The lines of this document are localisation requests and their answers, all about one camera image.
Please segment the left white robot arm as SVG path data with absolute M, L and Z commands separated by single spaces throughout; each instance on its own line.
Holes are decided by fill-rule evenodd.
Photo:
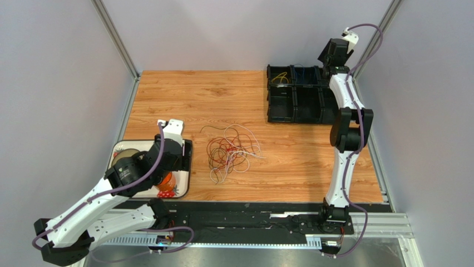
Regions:
M 160 135 L 147 151 L 136 150 L 130 156 L 117 156 L 117 161 L 98 184 L 80 201 L 53 219 L 34 223 L 38 239 L 46 244 L 36 246 L 42 259 L 53 265 L 68 266 L 85 258 L 101 244 L 136 230 L 161 230 L 171 226 L 170 212 L 161 199 L 153 199 L 124 214 L 104 219 L 103 215 L 139 192 L 165 181 L 174 172 L 191 169 L 192 141 L 182 145 L 165 139 L 160 152 Z

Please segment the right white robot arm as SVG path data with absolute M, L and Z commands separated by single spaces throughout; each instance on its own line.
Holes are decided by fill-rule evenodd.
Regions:
M 352 74 L 346 65 L 357 41 L 348 35 L 332 38 L 318 58 L 323 63 L 323 77 L 329 81 L 329 89 L 339 108 L 330 131 L 330 144 L 334 148 L 332 180 L 318 222 L 321 231 L 326 233 L 349 222 L 352 175 L 359 154 L 368 141 L 374 116 L 356 95 Z

